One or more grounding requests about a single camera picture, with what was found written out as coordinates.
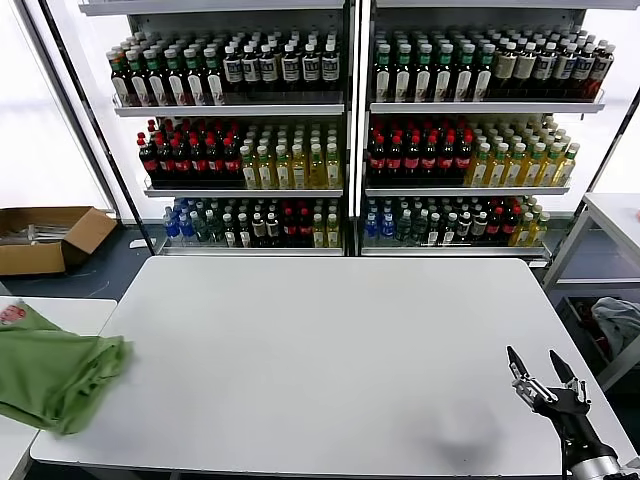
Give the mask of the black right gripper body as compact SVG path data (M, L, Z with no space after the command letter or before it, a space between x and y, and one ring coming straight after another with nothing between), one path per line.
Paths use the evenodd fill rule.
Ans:
M557 402L537 401L533 411L551 421L561 441L565 464L579 464L599 457L616 459L614 449L600 440L587 418L590 405L579 403L571 390L552 388L551 392L557 396Z

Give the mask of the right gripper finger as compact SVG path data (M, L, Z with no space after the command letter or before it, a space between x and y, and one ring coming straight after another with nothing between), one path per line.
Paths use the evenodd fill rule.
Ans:
M582 404L590 404L586 381L579 379L570 365L565 362L554 350L549 351L553 368L564 387L574 392L576 400Z
M557 396L529 373L514 348L507 346L506 351L509 369L514 376L512 386L516 394L526 404L535 404L537 401L547 404L556 403Z

